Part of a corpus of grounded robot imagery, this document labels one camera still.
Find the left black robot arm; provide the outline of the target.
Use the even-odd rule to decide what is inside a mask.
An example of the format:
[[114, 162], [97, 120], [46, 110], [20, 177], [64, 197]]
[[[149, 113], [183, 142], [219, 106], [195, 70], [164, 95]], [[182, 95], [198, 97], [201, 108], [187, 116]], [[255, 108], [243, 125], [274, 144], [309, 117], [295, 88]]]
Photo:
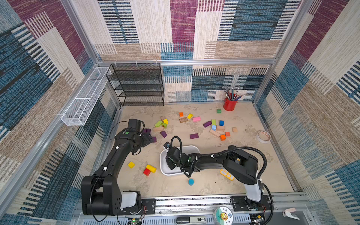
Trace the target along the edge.
[[120, 212], [138, 214], [143, 209], [139, 191], [121, 191], [117, 183], [119, 172], [128, 154], [137, 155], [152, 142], [143, 132], [145, 124], [130, 119], [127, 128], [114, 138], [114, 146], [93, 175], [81, 182], [82, 212], [85, 215], [117, 216]]

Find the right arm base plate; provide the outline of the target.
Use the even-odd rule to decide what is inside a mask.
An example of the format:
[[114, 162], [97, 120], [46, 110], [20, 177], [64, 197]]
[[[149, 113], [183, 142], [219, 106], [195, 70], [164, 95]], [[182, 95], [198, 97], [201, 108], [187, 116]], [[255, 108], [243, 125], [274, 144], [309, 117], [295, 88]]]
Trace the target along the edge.
[[269, 211], [272, 209], [272, 202], [269, 196], [262, 195], [260, 202], [248, 200], [246, 195], [232, 196], [230, 203], [235, 212], [248, 212], [248, 211]]

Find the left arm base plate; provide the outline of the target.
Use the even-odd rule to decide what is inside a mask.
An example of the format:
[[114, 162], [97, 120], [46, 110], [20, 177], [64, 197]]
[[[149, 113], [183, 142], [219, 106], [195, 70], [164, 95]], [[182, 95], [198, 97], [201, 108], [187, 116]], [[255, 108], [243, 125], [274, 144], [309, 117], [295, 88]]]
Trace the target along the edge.
[[127, 207], [121, 209], [117, 215], [118, 216], [127, 216], [134, 215], [140, 216], [143, 213], [145, 215], [155, 214], [156, 199], [155, 198], [145, 198], [136, 202], [135, 206]]

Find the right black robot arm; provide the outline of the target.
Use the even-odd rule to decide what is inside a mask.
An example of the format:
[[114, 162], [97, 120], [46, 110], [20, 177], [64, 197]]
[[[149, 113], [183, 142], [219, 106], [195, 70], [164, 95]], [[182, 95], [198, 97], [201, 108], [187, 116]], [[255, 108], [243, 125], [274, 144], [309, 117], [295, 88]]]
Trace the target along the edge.
[[263, 190], [268, 188], [261, 182], [261, 176], [267, 167], [267, 158], [260, 150], [230, 145], [226, 150], [217, 153], [186, 153], [178, 136], [166, 142], [164, 150], [165, 163], [171, 171], [178, 168], [181, 174], [191, 178], [193, 173], [207, 169], [226, 170], [246, 189], [246, 195], [241, 200], [232, 199], [232, 204], [244, 205], [249, 211], [271, 209], [266, 205], [272, 204], [272, 197], [264, 197]]

